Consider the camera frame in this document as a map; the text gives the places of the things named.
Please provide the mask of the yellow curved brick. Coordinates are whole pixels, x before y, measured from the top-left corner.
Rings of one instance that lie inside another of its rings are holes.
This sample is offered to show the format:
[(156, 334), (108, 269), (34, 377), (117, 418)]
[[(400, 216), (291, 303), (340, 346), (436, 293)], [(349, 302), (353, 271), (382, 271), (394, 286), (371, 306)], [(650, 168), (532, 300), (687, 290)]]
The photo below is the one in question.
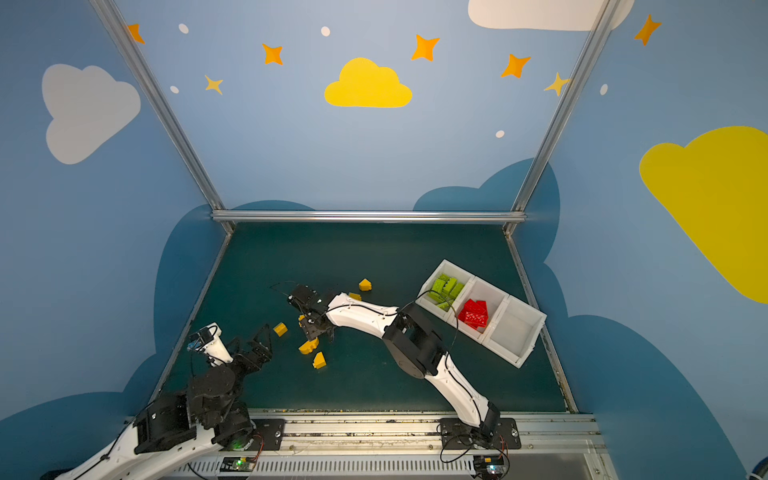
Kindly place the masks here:
[(319, 339), (308, 340), (299, 347), (299, 351), (302, 355), (309, 355), (319, 347)]

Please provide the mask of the green brick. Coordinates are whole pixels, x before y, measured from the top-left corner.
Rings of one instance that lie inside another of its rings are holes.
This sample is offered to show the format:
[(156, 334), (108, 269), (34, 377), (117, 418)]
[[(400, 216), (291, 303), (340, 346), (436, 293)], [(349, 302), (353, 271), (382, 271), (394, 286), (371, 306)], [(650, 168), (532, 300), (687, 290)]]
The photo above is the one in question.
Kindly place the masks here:
[(438, 308), (443, 311), (448, 311), (464, 289), (464, 286), (465, 284), (460, 282), (457, 278), (446, 274), (440, 274), (434, 280), (431, 288), (427, 292), (427, 297), (430, 298)]

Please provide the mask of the small red brick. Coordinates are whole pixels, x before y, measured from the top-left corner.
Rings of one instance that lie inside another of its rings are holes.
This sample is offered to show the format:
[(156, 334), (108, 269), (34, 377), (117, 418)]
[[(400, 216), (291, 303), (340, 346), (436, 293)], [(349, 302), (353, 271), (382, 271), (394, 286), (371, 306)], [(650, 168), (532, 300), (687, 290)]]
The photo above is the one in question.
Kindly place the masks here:
[(458, 319), (474, 330), (485, 329), (489, 322), (487, 303), (484, 300), (467, 300), (459, 312)]

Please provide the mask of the white three-compartment bin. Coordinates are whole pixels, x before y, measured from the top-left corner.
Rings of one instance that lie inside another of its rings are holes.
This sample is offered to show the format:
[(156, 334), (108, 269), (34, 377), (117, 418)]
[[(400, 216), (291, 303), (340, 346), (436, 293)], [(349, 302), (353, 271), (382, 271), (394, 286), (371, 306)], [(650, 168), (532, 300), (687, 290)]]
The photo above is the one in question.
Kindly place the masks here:
[(447, 260), (422, 285), (417, 304), (517, 368), (546, 320), (543, 312)]

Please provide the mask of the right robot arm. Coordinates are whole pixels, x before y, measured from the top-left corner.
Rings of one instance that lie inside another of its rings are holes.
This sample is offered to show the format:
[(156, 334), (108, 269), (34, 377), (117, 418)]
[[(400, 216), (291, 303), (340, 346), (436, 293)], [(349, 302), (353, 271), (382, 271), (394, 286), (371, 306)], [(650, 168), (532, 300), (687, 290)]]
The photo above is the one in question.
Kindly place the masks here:
[(480, 394), (455, 364), (449, 347), (414, 304), (385, 307), (357, 300), (345, 293), (322, 295), (307, 285), (297, 285), (288, 303), (301, 316), (306, 345), (321, 336), (333, 337), (346, 327), (381, 340), (395, 363), (408, 375), (429, 382), (453, 407), (463, 424), (456, 438), (473, 446), (491, 447), (500, 421), (499, 409)]

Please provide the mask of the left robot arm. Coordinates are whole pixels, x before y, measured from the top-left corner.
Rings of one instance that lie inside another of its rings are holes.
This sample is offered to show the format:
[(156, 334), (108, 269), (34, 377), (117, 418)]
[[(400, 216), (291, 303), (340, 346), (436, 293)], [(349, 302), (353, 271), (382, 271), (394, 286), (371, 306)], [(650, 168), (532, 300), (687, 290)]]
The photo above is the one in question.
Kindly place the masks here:
[(158, 395), (125, 425), (110, 444), (69, 470), (44, 479), (159, 479), (191, 460), (221, 449), (243, 449), (255, 435), (246, 404), (240, 400), (245, 378), (273, 357), (271, 327), (263, 325), (241, 345), (225, 344), (217, 323), (190, 335), (187, 350), (206, 360), (208, 369), (187, 386)]

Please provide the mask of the small yellow slope brick left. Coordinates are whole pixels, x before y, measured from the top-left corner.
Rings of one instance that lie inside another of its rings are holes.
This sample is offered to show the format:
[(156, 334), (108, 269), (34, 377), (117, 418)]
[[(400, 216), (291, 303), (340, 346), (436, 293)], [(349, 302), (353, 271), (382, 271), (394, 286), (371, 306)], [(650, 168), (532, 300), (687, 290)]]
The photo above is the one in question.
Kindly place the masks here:
[(279, 323), (273, 330), (279, 337), (282, 337), (287, 332), (287, 327), (284, 323)]

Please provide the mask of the yellow slope brick front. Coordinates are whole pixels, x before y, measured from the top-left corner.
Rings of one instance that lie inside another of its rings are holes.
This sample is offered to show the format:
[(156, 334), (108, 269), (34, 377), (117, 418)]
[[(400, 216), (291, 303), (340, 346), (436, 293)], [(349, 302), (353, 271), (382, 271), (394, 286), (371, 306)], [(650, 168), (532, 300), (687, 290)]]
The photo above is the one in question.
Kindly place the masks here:
[(327, 365), (327, 362), (325, 360), (325, 357), (322, 352), (319, 352), (315, 355), (313, 359), (313, 367), (316, 370), (319, 370)]

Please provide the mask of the left controller board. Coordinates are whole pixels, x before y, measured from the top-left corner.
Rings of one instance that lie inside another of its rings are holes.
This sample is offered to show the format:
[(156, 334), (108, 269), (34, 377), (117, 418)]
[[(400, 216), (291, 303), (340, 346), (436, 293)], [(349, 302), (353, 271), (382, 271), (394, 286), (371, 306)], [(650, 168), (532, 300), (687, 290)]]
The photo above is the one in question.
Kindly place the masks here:
[(251, 473), (257, 464), (256, 457), (224, 457), (220, 466), (221, 473)]

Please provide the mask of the controller board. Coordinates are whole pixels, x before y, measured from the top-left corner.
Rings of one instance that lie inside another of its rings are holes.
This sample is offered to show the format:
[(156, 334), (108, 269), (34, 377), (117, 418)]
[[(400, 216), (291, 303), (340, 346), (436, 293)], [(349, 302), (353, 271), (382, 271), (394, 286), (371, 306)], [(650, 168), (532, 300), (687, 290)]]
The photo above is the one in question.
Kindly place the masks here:
[(224, 457), (220, 466), (221, 473), (251, 473), (257, 464), (256, 457)]
[(508, 472), (508, 462), (503, 455), (474, 455), (473, 479), (501, 480)]

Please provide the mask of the right controller board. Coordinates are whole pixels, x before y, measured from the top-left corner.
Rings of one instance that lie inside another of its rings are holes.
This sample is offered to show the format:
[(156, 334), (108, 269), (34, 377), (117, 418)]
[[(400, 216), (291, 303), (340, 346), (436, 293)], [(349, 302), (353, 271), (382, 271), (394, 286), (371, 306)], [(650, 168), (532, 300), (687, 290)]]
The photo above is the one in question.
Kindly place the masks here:
[(501, 480), (508, 472), (508, 462), (503, 455), (474, 455), (473, 479)]

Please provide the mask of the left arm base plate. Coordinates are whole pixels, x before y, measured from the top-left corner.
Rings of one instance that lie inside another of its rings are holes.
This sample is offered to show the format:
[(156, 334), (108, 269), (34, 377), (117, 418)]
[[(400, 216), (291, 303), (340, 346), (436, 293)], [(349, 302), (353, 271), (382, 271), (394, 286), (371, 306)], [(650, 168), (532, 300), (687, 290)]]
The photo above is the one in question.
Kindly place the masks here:
[(285, 420), (281, 418), (253, 418), (253, 427), (244, 450), (249, 452), (278, 451), (281, 448)]

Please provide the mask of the aluminium frame rear bar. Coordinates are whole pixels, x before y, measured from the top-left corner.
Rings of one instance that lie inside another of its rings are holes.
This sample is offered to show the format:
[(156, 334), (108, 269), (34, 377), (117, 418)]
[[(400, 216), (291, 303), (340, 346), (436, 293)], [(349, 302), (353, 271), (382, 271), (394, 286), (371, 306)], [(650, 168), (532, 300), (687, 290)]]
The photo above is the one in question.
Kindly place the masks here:
[(214, 210), (218, 222), (256, 223), (523, 223), (523, 212)]

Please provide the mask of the aluminium frame left post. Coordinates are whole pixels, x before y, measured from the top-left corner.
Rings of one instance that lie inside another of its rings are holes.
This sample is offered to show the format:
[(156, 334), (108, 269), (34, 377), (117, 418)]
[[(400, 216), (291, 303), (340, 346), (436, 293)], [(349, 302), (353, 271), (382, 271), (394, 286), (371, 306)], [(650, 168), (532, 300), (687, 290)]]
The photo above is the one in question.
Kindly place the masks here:
[(116, 2), (91, 0), (90, 4), (140, 85), (212, 212), (224, 210), (220, 195), (142, 54), (139, 43), (133, 39)]

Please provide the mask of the aluminium frame post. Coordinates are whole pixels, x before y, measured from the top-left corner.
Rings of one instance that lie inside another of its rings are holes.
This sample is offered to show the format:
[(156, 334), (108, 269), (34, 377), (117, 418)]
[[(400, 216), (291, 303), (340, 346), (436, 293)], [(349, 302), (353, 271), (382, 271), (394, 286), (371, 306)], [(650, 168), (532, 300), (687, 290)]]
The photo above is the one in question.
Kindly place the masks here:
[(512, 237), (516, 226), (525, 221), (526, 208), (613, 31), (614, 20), (619, 17), (619, 10), (624, 4), (625, 1), (604, 1), (598, 10), (595, 23), (589, 31), (585, 44), (571, 72), (571, 81), (566, 85), (565, 92), (560, 95), (560, 100), (542, 143), (516, 195), (511, 208), (513, 219), (504, 224), (503, 232), (508, 239)]
[(90, 4), (140, 85), (212, 212), (224, 210), (220, 195), (142, 54), (139, 43), (133, 39), (116, 2), (91, 0)]

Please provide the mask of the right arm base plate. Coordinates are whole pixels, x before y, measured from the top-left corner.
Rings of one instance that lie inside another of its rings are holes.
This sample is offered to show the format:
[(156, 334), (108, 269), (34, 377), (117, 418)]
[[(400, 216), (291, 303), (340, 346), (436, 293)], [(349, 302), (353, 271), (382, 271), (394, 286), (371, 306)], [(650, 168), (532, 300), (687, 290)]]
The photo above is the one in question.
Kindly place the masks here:
[(443, 418), (438, 422), (437, 433), (446, 450), (472, 448), (506, 451), (522, 448), (520, 432), (512, 418), (498, 420), (490, 435), (483, 435), (479, 428), (470, 427), (458, 418)]

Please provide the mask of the aluminium frame right post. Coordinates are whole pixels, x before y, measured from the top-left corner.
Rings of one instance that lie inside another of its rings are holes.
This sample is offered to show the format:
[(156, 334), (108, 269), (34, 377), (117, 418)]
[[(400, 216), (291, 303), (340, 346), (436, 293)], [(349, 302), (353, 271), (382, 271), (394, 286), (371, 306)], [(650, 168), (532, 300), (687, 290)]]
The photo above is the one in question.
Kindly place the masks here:
[(614, 20), (619, 17), (619, 10), (624, 4), (625, 1), (604, 1), (598, 10), (595, 23), (589, 31), (585, 44), (571, 72), (571, 81), (566, 85), (565, 92), (560, 95), (560, 100), (542, 143), (516, 195), (511, 208), (513, 219), (504, 224), (503, 232), (508, 239), (512, 237), (516, 226), (525, 221), (526, 208), (613, 31)]

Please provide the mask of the front aluminium rail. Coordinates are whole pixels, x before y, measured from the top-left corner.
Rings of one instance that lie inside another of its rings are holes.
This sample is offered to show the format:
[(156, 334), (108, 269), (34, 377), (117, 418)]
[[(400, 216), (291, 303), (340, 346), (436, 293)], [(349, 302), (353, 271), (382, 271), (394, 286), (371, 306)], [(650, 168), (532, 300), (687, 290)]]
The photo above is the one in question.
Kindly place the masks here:
[[(445, 412), (277, 412), (284, 419), (278, 451), (221, 449), (199, 456), (159, 479), (473, 479), (474, 455), (503, 455), (503, 479), (615, 479), (598, 423), (586, 414), (505, 413), (516, 421), (522, 448), (446, 450), (438, 437)], [(224, 457), (256, 457), (251, 473), (221, 473)]]

